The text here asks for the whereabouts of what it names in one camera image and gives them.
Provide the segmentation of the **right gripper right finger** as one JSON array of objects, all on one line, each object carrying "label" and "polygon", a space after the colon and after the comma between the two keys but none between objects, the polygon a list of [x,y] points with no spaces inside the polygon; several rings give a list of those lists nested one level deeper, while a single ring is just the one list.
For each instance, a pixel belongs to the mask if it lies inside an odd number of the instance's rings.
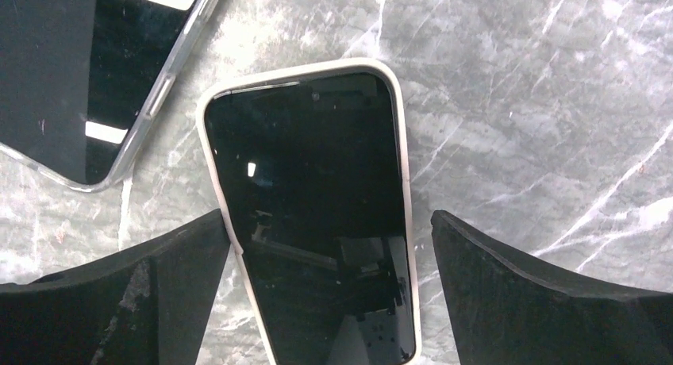
[{"label": "right gripper right finger", "polygon": [[671,294],[566,270],[443,210],[431,223],[461,363],[671,363]]}]

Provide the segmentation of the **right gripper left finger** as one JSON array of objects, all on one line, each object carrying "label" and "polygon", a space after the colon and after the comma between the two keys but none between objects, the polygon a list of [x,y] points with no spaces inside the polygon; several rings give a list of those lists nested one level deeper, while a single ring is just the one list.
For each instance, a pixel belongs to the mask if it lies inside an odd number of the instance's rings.
[{"label": "right gripper left finger", "polygon": [[213,210],[93,262],[2,284],[2,363],[195,363],[229,247]]}]

